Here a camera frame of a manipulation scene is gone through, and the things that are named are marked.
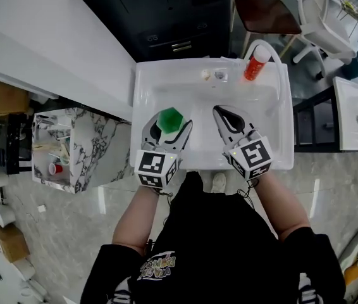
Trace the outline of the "person's left forearm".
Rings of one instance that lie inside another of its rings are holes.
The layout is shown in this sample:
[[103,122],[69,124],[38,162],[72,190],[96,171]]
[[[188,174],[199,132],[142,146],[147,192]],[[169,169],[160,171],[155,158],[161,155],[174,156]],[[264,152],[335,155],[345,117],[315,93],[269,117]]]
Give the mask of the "person's left forearm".
[[112,243],[144,256],[158,201],[159,194],[154,189],[140,186],[113,232]]

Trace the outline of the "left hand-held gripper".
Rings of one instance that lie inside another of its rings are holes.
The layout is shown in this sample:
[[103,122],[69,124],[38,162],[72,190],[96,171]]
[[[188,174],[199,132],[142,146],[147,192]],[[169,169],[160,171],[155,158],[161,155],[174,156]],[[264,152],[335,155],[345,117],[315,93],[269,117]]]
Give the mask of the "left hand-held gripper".
[[190,137],[193,121],[189,120],[172,141],[159,144],[161,129],[157,126],[159,113],[156,113],[142,129],[141,149],[135,158],[135,176],[140,185],[153,189],[165,189],[178,172],[181,152]]

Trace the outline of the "brown seat chair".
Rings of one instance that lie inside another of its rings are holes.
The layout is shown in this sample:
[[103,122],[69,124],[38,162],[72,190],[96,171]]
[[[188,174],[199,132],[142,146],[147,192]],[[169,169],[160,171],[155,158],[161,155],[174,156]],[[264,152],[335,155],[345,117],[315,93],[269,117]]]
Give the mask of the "brown seat chair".
[[240,53],[242,57],[246,55],[252,34],[289,35],[290,40],[279,54],[281,58],[302,33],[300,25],[282,0],[233,0],[231,28],[236,15],[239,16],[245,29]]

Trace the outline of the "person's black printed shirt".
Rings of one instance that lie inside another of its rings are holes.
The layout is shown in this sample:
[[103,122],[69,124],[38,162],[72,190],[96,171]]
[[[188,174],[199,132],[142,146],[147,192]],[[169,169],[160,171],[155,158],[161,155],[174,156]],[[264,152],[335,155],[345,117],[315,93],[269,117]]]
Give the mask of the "person's black printed shirt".
[[80,304],[345,304],[345,281],[325,234],[281,241],[239,194],[207,193],[188,172],[162,231],[141,256],[101,246]]

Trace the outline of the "white plastic chair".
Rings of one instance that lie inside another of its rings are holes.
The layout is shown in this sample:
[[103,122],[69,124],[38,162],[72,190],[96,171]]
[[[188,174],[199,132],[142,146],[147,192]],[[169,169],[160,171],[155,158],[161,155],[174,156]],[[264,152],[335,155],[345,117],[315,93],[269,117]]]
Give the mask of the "white plastic chair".
[[306,46],[293,57],[292,63],[297,64],[308,53],[312,53],[321,67],[321,71],[316,74],[316,80],[326,76],[321,51],[346,65],[357,56],[357,50],[351,45],[343,25],[337,17],[329,14],[329,1],[297,0],[301,29],[299,40]]

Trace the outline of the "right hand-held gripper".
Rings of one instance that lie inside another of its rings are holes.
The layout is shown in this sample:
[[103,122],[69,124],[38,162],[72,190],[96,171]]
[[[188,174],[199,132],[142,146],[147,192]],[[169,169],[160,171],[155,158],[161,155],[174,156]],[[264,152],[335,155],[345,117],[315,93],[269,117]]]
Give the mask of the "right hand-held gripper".
[[213,117],[226,145],[223,155],[245,180],[269,171],[273,153],[268,138],[254,128],[246,111],[234,106],[214,106]]

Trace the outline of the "red bottle with white cap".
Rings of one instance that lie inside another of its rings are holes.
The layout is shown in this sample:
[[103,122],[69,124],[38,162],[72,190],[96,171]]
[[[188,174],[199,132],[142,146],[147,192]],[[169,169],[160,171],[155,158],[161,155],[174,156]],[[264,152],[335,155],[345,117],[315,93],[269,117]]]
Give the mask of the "red bottle with white cap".
[[249,81],[255,80],[270,58],[269,51],[265,47],[258,45],[244,71],[244,77]]

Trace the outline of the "person's right forearm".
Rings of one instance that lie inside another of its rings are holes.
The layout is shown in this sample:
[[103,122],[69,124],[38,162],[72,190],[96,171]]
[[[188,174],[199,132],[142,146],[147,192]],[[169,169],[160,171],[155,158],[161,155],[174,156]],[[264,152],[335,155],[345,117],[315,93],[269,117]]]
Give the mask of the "person's right forearm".
[[304,207],[271,172],[261,175],[254,189],[281,241],[297,229],[310,227]]

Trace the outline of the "green plastic cup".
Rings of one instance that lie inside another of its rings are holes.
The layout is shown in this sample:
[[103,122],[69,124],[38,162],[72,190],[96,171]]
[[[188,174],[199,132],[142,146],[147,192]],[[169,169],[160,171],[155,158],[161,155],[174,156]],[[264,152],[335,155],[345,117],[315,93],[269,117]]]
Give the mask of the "green plastic cup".
[[183,115],[174,107],[161,110],[157,118],[157,126],[164,134],[179,131],[182,122]]

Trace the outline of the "small brown cardboard box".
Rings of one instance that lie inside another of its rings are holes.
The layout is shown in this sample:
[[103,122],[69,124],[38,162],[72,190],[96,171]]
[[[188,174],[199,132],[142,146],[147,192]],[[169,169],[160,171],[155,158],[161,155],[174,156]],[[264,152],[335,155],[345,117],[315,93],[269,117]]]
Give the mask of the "small brown cardboard box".
[[25,237],[13,223],[0,226],[0,253],[9,263],[25,259],[30,255]]

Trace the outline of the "white ceramic sink basin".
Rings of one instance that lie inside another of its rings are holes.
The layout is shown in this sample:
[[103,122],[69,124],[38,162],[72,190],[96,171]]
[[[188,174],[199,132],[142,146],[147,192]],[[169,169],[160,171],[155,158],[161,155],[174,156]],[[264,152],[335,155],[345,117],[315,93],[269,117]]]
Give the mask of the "white ceramic sink basin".
[[[213,107],[229,105],[246,111],[252,124],[268,137],[273,170],[290,170],[294,163],[293,111],[290,84],[282,105],[272,117],[266,110],[277,100],[278,78],[273,62],[267,63],[255,84],[240,80],[244,66],[219,58],[164,60],[138,63],[133,96],[130,164],[141,147],[144,125],[159,111],[176,108],[193,129],[182,152],[182,169],[229,169],[222,155],[224,142],[213,118]],[[209,70],[204,80],[201,71]]]

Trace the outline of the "teal waste bin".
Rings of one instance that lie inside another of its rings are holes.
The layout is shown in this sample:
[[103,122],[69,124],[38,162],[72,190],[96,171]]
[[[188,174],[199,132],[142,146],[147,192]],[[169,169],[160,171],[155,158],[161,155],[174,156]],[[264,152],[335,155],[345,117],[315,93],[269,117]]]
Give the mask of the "teal waste bin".
[[356,57],[353,58],[349,64],[342,67],[341,71],[347,80],[358,78],[358,52]]

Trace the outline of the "black metal washbasin frame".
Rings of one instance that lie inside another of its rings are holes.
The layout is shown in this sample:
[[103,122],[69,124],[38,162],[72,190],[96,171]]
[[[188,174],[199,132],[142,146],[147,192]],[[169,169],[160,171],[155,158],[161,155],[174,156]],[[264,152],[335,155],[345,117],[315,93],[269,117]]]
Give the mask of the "black metal washbasin frame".
[[333,86],[293,107],[296,153],[340,153],[340,125]]

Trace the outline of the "dark drawer cabinet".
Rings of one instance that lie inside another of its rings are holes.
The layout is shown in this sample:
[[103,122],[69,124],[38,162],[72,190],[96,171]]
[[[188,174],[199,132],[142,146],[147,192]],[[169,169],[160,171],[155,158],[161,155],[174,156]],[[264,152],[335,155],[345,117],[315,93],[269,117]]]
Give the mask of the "dark drawer cabinet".
[[231,0],[83,0],[136,62],[227,56]]

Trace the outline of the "white tall cabinet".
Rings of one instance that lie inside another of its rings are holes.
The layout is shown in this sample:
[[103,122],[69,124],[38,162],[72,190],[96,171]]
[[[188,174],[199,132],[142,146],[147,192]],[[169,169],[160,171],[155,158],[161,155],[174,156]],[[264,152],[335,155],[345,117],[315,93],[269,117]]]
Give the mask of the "white tall cabinet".
[[82,0],[0,0],[0,80],[132,118],[134,59]]

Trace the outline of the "white rectangular washbasin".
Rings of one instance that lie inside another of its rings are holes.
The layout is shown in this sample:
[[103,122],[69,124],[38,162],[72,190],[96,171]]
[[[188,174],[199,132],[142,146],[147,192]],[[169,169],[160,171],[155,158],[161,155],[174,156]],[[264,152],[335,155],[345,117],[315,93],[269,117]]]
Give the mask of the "white rectangular washbasin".
[[342,151],[358,151],[358,84],[340,77],[333,79],[336,92]]

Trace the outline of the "marble pattern sink cabinet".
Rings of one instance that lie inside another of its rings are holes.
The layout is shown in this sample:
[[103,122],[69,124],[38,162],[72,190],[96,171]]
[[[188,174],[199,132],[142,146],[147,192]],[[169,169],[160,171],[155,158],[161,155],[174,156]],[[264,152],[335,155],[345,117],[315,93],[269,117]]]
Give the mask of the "marble pattern sink cabinet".
[[[36,113],[32,126],[32,179],[81,193],[132,174],[131,127],[81,108]],[[50,175],[57,163],[63,171]]]

